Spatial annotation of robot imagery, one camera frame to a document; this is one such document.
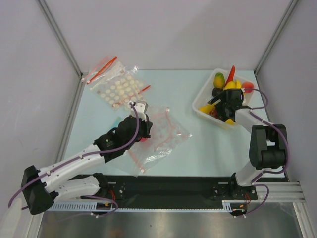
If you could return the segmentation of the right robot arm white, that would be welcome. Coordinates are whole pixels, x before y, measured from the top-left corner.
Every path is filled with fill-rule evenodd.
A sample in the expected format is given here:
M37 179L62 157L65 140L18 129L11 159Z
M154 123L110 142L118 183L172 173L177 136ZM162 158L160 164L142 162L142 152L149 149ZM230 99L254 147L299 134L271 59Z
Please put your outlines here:
M232 120L250 133L249 161L231 176L228 196L240 199L255 189L255 182L264 174L282 174L288 167L290 149L283 124L273 124L255 114L256 108L243 103L244 89L227 89L213 97L217 119Z

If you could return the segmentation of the red grape bunch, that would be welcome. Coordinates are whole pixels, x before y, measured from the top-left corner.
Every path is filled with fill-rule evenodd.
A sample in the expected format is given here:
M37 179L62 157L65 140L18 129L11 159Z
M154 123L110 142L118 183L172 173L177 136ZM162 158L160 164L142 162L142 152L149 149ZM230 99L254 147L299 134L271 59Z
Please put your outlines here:
M218 113L217 113L216 110L210 111L210 112L209 112L209 115L212 116L212 117L214 117L214 118L217 118L217 117L218 117Z

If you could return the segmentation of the clear bag pink dots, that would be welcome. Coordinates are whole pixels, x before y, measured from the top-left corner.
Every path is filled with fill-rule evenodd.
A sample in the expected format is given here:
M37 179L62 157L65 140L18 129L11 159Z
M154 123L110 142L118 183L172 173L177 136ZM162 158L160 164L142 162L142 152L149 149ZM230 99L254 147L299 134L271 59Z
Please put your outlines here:
M153 123L151 138L135 143L123 156L112 161L115 168L135 177L146 174L192 136L166 106L150 106L147 114Z

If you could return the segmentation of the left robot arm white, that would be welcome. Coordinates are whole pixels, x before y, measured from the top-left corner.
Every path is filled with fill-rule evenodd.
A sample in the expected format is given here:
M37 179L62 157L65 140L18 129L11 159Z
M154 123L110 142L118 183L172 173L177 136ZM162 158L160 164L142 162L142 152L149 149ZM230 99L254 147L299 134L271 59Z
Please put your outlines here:
M75 158L41 169L35 166L26 168L21 187L29 212L32 215L43 213L59 200L107 197L109 184L104 175L94 173L85 178L76 176L86 169L122 156L135 143L150 138L152 126L149 119L128 116Z

